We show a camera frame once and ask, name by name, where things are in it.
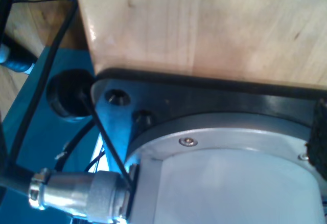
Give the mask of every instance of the wooden floor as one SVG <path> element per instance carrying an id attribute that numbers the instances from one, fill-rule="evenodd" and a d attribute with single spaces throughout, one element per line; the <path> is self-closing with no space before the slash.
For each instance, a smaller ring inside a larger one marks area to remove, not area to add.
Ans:
<path id="1" fill-rule="evenodd" d="M 6 33 L 37 57 L 44 46 L 51 45 L 71 2 L 19 3 L 12 6 Z M 68 30 L 61 47 L 86 49 L 80 16 Z M 0 66 L 0 112 L 3 119 L 24 84 L 27 75 Z"/>

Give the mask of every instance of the cable connector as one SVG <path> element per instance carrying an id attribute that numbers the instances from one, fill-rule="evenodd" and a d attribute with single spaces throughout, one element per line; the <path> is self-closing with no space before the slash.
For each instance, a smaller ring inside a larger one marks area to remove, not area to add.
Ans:
<path id="1" fill-rule="evenodd" d="M 30 205 L 38 210 L 44 210 L 44 188 L 51 176 L 51 170 L 44 168 L 34 174 L 29 187 L 28 197 Z"/>

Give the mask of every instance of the blue surface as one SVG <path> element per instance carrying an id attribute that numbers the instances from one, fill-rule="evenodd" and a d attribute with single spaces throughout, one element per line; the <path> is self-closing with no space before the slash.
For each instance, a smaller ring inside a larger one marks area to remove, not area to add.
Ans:
<path id="1" fill-rule="evenodd" d="M 48 54 L 45 48 L 31 74 L 27 78 L 16 100 L 3 122 L 7 146 L 10 149 L 22 117 L 34 93 L 40 72 Z M 87 69 L 93 73 L 90 55 L 87 51 L 59 49 L 50 73 L 50 77 L 67 69 Z M 21 149 L 18 164 L 39 171 L 41 168 L 53 168 L 55 156 L 62 151 L 63 145 L 71 140 L 77 131 L 88 122 L 66 122 L 56 116 L 48 106 L 45 94 L 42 95 Z M 65 166 L 65 171 L 82 171 L 92 156 L 99 131 L 92 129 L 81 141 Z M 65 224 L 70 218 L 54 209 L 38 211 L 32 209 L 26 197 L 8 191 L 0 207 L 1 224 Z"/>

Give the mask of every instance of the wooden surface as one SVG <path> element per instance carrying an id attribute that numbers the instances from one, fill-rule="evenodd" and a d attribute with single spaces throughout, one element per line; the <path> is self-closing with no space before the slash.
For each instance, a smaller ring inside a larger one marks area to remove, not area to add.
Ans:
<path id="1" fill-rule="evenodd" d="M 12 6 L 6 33 L 17 43 L 40 56 L 44 46 L 51 45 L 71 2 L 19 3 Z M 87 49 L 82 21 L 78 15 L 63 39 L 61 47 Z M 0 112 L 2 119 L 24 84 L 27 75 L 0 66 Z"/>
<path id="2" fill-rule="evenodd" d="M 327 87 L 327 0 L 79 0 L 96 72 L 118 66 Z"/>

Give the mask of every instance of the metal plate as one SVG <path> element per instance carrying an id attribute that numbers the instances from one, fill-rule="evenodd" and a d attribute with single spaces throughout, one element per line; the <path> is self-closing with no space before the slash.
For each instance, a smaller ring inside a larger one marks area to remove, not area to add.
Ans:
<path id="1" fill-rule="evenodd" d="M 91 89 L 96 111 L 119 156 L 124 160 L 130 141 L 147 129 L 172 119 L 202 113 L 250 113 L 294 121 L 310 127 L 316 99 L 325 91 L 257 83 L 214 80 L 113 69 L 98 76 Z M 130 103 L 117 106 L 106 93 L 125 92 Z M 133 121 L 146 111 L 151 119 Z M 112 170 L 118 170 L 108 157 Z"/>
<path id="2" fill-rule="evenodd" d="M 194 147 L 179 144 L 180 138 L 192 138 L 198 142 Z M 299 138 L 247 128 L 203 128 L 186 130 L 157 138 L 145 143 L 130 157 L 126 165 L 136 159 L 165 160 L 171 156 L 192 150 L 212 148 L 251 150 L 289 160 L 311 172 L 317 179 L 322 195 L 327 196 L 327 182 L 308 161 L 299 155 L 306 152 L 305 141 Z"/>

